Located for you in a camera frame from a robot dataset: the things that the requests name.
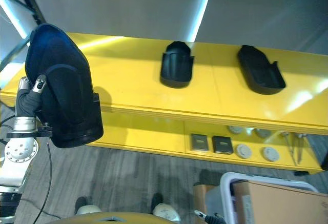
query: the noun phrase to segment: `person's foot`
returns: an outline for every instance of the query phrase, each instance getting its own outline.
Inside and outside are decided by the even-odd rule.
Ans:
[[[79,197],[75,202],[75,212],[74,212],[74,214],[76,215],[77,210],[80,207],[85,206],[85,205],[91,205],[91,204],[92,204],[91,197],[87,197],[87,196]]]

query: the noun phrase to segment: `plastic crate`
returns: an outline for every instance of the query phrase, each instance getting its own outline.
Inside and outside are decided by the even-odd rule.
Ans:
[[[239,180],[255,180],[275,185],[293,187],[297,189],[318,192],[311,184],[304,181],[286,180],[271,177],[263,177],[257,175],[247,175],[240,173],[225,173],[221,177],[220,185],[210,190],[206,194],[206,205],[208,214],[213,215],[214,212],[223,214],[227,224],[237,224],[235,210],[233,205],[233,196],[231,196],[231,184]]]

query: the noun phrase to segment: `metal tool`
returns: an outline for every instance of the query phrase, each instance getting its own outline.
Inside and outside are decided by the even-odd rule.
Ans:
[[[217,213],[215,213],[215,216],[205,215],[199,210],[194,210],[194,213],[208,224],[227,224],[224,218],[222,216],[219,216]]]
[[[306,133],[295,133],[295,136],[298,139],[298,156],[297,163],[300,164],[303,157],[303,147],[304,147],[304,138],[307,137]]]
[[[297,163],[296,163],[296,160],[295,160],[295,156],[294,156],[294,147],[295,147],[295,143],[294,143],[294,139],[292,140],[292,145],[289,143],[289,132],[281,132],[280,134],[284,139],[285,139],[285,142],[288,146],[288,150],[289,150],[289,153],[292,157],[292,160],[294,162],[294,165],[297,166]]]

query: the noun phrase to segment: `wire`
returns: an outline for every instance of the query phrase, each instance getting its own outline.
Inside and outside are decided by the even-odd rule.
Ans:
[[[40,210],[39,207],[34,202],[32,202],[31,200],[28,200],[28,199],[25,199],[25,198],[21,198],[20,200],[28,202],[28,203],[32,204],[34,207],[36,207],[38,210]],[[63,217],[60,217],[59,215],[50,214],[50,213],[48,213],[47,211],[44,211],[44,210],[42,212],[45,213],[46,215],[53,216],[53,217],[56,217],[58,219],[63,218]]]
[[[1,124],[0,127],[10,128],[11,130],[14,130],[12,126],[6,124]]]
[[[12,116],[9,116],[6,119],[4,119],[0,123],[0,127],[6,127],[6,128],[10,128],[11,130],[14,130],[12,126],[4,124],[6,121],[8,121],[8,120],[10,120],[11,118],[14,118],[14,117],[15,117],[15,115],[12,115]],[[8,142],[1,138],[0,143],[6,145]]]
[[[39,214],[37,215],[36,219],[34,220],[33,224],[36,223],[36,221],[38,220],[38,218],[40,217],[45,205],[46,205],[46,202],[47,202],[47,199],[48,199],[48,196],[49,196],[49,192],[50,192],[50,188],[51,188],[51,180],[52,180],[52,160],[51,160],[51,153],[50,153],[50,147],[49,147],[49,140],[47,141],[47,147],[48,147],[48,154],[49,154],[49,168],[50,168],[50,176],[49,176],[49,185],[48,185],[48,190],[47,190],[47,195],[46,195],[46,198],[43,202],[43,205],[40,209],[40,212]]]
[[[14,118],[14,117],[15,117],[15,115],[12,115],[12,116],[7,117],[7,118],[4,119],[2,122],[0,122],[0,126],[1,126],[3,123],[5,123],[6,121],[8,121],[8,120],[10,120],[10,119],[12,119],[12,118]]]

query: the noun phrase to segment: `yellow shelf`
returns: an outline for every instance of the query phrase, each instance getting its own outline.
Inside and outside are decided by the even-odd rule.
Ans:
[[[189,43],[193,78],[183,89],[159,82],[168,40],[70,33],[86,55],[104,112],[182,121],[328,134],[328,56],[260,48],[277,60],[287,87],[274,95],[251,91],[238,66],[239,46]],[[2,89],[13,106],[22,69]]]
[[[309,171],[310,173],[322,171],[306,139],[302,150],[302,161],[299,165],[294,165],[286,142],[278,131],[273,131],[269,138],[262,139],[251,129],[244,130],[241,134],[234,135],[224,125],[205,124],[194,121],[180,121],[167,118],[142,117],[107,112],[102,113],[102,120],[104,123],[104,136],[98,141],[90,143],[89,145],[91,146],[248,166]],[[207,135],[209,152],[197,152],[191,149],[191,133]],[[214,153],[211,142],[213,135],[231,137],[234,151],[239,144],[248,145],[252,150],[252,157],[249,159],[242,159],[235,153],[231,155]],[[262,156],[262,150],[267,146],[273,147],[278,151],[280,155],[278,161],[270,162]],[[296,160],[298,149],[298,147],[295,148]]]

